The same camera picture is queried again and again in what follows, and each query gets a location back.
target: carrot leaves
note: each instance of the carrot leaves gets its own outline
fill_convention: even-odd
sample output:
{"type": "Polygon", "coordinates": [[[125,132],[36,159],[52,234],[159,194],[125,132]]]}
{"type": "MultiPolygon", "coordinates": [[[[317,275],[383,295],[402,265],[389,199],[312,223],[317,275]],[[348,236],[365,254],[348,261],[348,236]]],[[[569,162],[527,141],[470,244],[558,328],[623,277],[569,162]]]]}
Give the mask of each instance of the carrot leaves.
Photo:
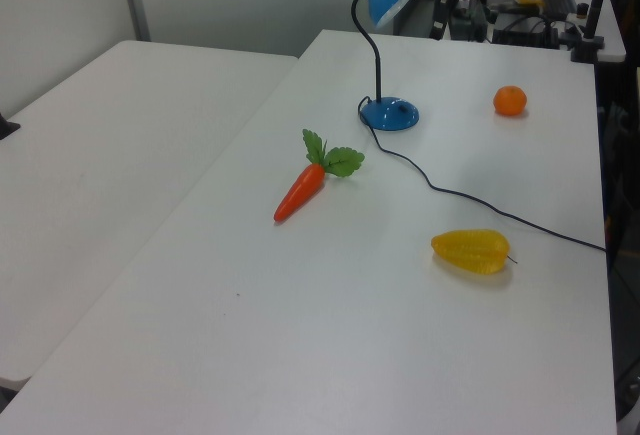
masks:
{"type": "Polygon", "coordinates": [[[364,155],[352,148],[336,147],[326,153],[327,142],[311,130],[302,130],[302,139],[307,146],[307,159],[322,165],[326,173],[337,177],[348,177],[360,168],[364,155]]]}

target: toy orange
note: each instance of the toy orange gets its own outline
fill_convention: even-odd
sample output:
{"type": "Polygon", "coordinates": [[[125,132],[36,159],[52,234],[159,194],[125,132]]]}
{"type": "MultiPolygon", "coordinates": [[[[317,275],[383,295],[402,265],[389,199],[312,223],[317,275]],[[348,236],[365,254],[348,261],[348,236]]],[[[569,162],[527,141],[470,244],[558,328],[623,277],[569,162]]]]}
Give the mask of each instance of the toy orange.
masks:
{"type": "Polygon", "coordinates": [[[493,97],[493,106],[500,115],[513,117],[520,115],[527,105],[527,96],[520,87],[507,85],[498,89],[493,97]]]}

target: orange carrot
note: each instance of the orange carrot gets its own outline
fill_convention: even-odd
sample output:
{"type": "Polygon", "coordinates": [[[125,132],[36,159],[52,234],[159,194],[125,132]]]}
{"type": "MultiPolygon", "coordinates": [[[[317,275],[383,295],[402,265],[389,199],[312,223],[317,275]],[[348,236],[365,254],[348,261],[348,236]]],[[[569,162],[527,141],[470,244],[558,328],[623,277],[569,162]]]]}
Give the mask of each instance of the orange carrot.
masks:
{"type": "Polygon", "coordinates": [[[363,154],[347,147],[336,147],[327,153],[327,144],[323,144],[322,139],[310,130],[302,131],[302,139],[311,165],[304,169],[278,206],[273,215],[277,223],[284,222],[322,188],[325,174],[348,177],[360,168],[364,160],[363,154]]]}
{"type": "Polygon", "coordinates": [[[273,219],[278,223],[284,222],[304,205],[322,187],[324,174],[324,168],[319,163],[312,163],[305,168],[280,202],[273,219]]]}

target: white tabletop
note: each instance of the white tabletop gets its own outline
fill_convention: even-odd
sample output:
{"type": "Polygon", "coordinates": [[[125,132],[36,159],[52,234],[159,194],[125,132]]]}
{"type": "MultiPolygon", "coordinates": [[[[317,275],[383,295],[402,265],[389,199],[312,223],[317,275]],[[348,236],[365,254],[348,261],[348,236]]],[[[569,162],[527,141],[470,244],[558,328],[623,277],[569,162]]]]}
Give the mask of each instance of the white tabletop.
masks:
{"type": "Polygon", "coordinates": [[[124,42],[0,143],[0,386],[18,389],[295,63],[124,42]]]}
{"type": "MultiPolygon", "coordinates": [[[[434,183],[604,243],[592,67],[375,39],[383,94],[422,114],[380,134],[386,147],[434,183]],[[529,96],[523,118],[493,111],[510,83],[529,96]]],[[[356,116],[373,68],[358,34],[322,32],[0,434],[615,433],[604,254],[435,193],[379,152],[356,116]],[[275,226],[307,163],[302,128],[366,159],[275,226]],[[434,235],[480,227],[505,234],[518,264],[483,278],[433,255],[434,235]]]]}

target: desk lamp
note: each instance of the desk lamp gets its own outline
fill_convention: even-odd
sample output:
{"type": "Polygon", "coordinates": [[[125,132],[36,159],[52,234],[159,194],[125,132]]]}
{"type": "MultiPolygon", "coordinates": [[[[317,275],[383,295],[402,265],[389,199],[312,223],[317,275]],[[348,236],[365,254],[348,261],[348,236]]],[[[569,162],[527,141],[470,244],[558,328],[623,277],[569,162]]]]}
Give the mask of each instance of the desk lamp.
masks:
{"type": "MultiPolygon", "coordinates": [[[[403,130],[413,127],[418,123],[418,109],[409,102],[395,97],[382,97],[380,95],[380,52],[369,34],[362,28],[356,16],[356,5],[359,0],[353,0],[351,4],[351,18],[360,33],[373,47],[376,56],[376,99],[370,101],[360,110],[360,116],[377,130],[403,130]]],[[[369,0],[369,16],[376,28],[380,28],[405,6],[409,0],[369,0]]]]}

